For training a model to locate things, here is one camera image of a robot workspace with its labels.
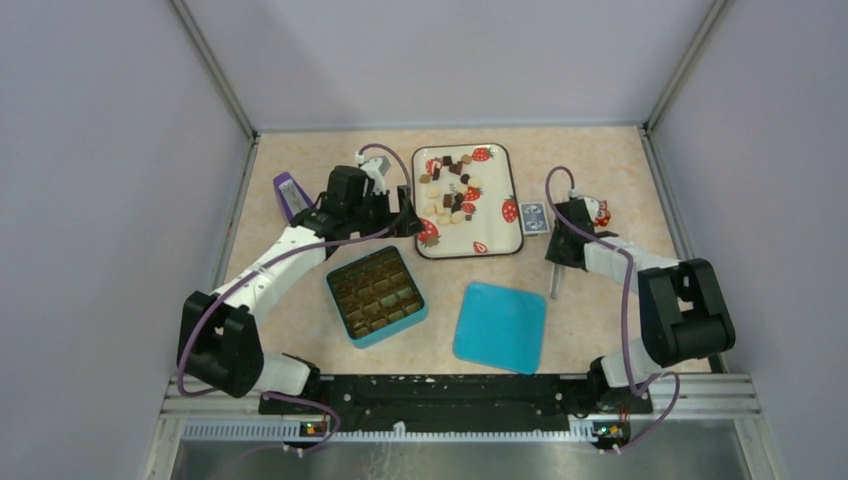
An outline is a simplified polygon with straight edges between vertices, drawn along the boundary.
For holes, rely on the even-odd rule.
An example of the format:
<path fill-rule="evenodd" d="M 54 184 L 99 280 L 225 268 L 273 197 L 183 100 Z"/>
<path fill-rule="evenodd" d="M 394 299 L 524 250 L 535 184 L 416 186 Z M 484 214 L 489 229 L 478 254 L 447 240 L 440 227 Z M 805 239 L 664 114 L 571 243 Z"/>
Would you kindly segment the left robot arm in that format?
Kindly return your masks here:
<path fill-rule="evenodd" d="M 319 404 L 320 386 L 308 362 L 266 353 L 259 327 L 297 281 L 341 246 L 372 239 L 412 237 L 422 225 L 411 186 L 390 191 L 378 167 L 337 166 L 315 203 L 296 213 L 281 236 L 256 261 L 211 293 L 195 291 L 183 304 L 177 385 L 185 379 L 240 398 L 252 391 L 282 393 L 297 413 Z"/>

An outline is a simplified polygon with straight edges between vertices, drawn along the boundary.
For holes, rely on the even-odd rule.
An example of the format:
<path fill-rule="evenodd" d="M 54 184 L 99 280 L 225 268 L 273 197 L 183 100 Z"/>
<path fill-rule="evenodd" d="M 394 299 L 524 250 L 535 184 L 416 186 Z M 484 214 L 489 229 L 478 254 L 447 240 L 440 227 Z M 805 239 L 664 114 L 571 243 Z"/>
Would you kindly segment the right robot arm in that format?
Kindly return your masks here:
<path fill-rule="evenodd" d="M 546 258 L 560 267 L 604 276 L 622 287 L 621 324 L 638 299 L 640 335 L 622 334 L 619 352 L 594 360 L 586 385 L 589 404 L 612 412 L 665 368 L 730 350 L 736 331 L 710 262 L 645 251 L 614 233 L 596 232 L 586 198 L 557 203 Z"/>

